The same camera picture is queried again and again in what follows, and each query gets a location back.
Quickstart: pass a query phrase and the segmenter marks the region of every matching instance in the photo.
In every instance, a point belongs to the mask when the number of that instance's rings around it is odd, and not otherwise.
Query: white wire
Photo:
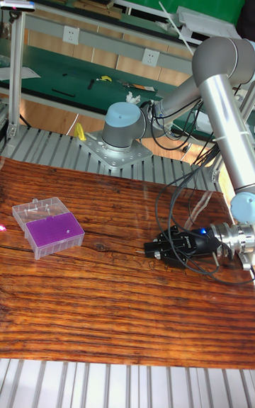
[[[189,52],[193,55],[194,52],[192,51],[191,47],[188,45],[185,38],[182,36],[180,30],[178,29],[178,27],[176,27],[176,25],[175,25],[174,21],[172,20],[170,14],[167,13],[166,9],[164,8],[164,6],[162,5],[162,3],[160,1],[159,1],[159,5],[161,6],[163,12],[165,13],[166,19],[168,19],[171,22],[172,26],[174,27],[176,32],[179,34],[180,39],[183,41],[184,45],[188,48]]]
[[[67,136],[68,136],[68,134],[70,133],[72,127],[75,125],[75,122],[76,122],[76,120],[77,120],[78,117],[79,117],[79,114],[77,113],[77,115],[76,115],[76,117],[75,117],[75,120],[74,120],[72,126],[70,127],[70,129],[69,129],[68,132],[67,132]]]

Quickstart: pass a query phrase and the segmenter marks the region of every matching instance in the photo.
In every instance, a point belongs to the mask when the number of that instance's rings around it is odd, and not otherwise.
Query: green workbench
[[[10,51],[10,42],[1,40],[0,54],[10,57]],[[162,97],[157,95],[157,91],[169,93],[175,88],[162,82],[27,45],[23,51],[23,66],[33,69],[41,76],[37,79],[22,80],[22,93],[35,97],[34,101],[36,98],[43,98],[103,115],[111,104],[125,101],[129,91],[133,96],[141,95],[143,102],[149,99],[158,101]],[[105,75],[109,76],[112,82],[96,81]],[[91,90],[88,90],[92,79],[95,79],[95,82]],[[118,82],[120,80],[154,87],[155,92],[124,87]],[[8,89],[9,82],[1,81],[0,87]]]

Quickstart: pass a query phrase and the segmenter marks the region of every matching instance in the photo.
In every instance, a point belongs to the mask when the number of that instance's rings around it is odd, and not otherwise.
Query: blue joint cap
[[[114,128],[124,128],[136,123],[141,115],[138,106],[132,103],[114,103],[106,114],[106,123]]]
[[[255,224],[255,194],[238,193],[231,200],[231,213],[239,222]]]

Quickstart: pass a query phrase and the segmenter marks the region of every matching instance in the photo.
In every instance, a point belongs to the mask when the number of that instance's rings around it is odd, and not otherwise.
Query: workbench
[[[254,367],[254,284],[226,286],[145,257],[144,242],[159,232],[161,185],[5,159],[0,186],[2,358]],[[159,203],[163,227],[173,189]],[[191,193],[176,206],[182,225]],[[202,195],[194,192],[191,208]],[[84,242],[36,261],[11,207],[54,196]],[[224,198],[213,193],[197,226],[224,221]],[[248,280],[234,264],[217,277]]]

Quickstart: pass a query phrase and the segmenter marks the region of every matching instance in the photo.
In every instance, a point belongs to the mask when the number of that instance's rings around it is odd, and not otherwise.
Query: white paper
[[[11,68],[0,68],[0,81],[8,81],[11,77]],[[31,79],[34,77],[40,77],[31,68],[23,67],[21,70],[22,79]]]

